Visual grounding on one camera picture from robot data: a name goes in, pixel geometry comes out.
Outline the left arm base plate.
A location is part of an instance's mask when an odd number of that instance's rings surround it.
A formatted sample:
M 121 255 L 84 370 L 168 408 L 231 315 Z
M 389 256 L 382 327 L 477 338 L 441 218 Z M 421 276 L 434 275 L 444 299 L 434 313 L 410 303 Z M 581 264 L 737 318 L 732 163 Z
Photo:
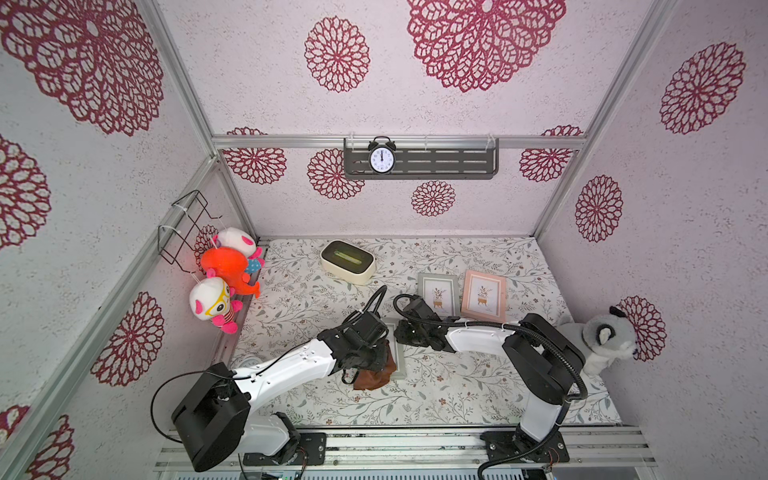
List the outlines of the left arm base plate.
M 238 448 L 244 466 L 319 466 L 325 463 L 327 434 L 301 433 L 277 412 L 250 421 Z

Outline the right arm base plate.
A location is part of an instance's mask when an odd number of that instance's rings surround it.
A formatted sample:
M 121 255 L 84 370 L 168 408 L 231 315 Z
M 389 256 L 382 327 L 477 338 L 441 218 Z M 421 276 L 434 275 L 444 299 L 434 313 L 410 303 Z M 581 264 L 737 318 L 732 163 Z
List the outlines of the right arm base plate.
M 543 440 L 535 440 L 518 430 L 491 430 L 483 432 L 480 439 L 485 443 L 490 461 L 514 457 L 512 462 L 567 463 L 570 455 L 559 431 L 549 433 Z

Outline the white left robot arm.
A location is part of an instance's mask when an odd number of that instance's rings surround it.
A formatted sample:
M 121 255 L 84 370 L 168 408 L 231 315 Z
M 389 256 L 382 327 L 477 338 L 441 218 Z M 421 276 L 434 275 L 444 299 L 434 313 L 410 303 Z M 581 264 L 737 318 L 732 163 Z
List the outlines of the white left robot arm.
M 354 312 L 281 356 L 230 370 L 202 371 L 171 415 L 192 468 L 208 471 L 234 453 L 258 453 L 278 464 L 292 458 L 300 435 L 285 414 L 260 416 L 276 397 L 338 371 L 379 372 L 389 358 L 388 328 L 378 314 Z

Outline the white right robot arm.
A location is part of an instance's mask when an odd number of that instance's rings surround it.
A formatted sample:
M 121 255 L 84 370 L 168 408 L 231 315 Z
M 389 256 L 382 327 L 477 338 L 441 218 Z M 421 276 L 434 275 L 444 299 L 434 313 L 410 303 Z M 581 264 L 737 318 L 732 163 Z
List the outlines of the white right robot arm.
M 395 338 L 407 345 L 496 355 L 511 362 L 529 391 L 517 427 L 524 441 L 550 441 L 570 404 L 588 397 L 581 375 L 584 355 L 539 314 L 528 313 L 517 324 L 441 318 L 424 298 L 413 294 L 395 296 L 393 308 L 402 317 Z

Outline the green picture frame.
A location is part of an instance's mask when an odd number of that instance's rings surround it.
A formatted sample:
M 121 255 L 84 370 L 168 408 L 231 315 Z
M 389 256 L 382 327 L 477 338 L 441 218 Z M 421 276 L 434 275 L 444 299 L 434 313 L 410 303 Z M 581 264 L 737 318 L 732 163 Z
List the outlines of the green picture frame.
M 459 284 L 454 275 L 419 273 L 417 294 L 440 317 L 460 314 Z
M 396 365 L 395 371 L 391 374 L 391 379 L 403 380 L 407 377 L 407 369 L 405 365 L 406 357 L 404 354 L 404 347 L 395 338 L 395 330 L 399 321 L 395 318 L 385 318 L 383 322 L 388 328 L 387 340 L 389 341 L 390 351 Z

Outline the brown cloth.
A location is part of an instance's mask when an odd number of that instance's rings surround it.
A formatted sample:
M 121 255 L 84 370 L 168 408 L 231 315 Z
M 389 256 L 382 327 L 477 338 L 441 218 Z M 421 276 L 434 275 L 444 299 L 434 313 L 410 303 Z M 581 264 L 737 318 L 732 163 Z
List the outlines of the brown cloth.
M 390 382 L 397 365 L 391 354 L 388 355 L 386 365 L 381 371 L 359 370 L 353 383 L 354 390 L 377 390 Z

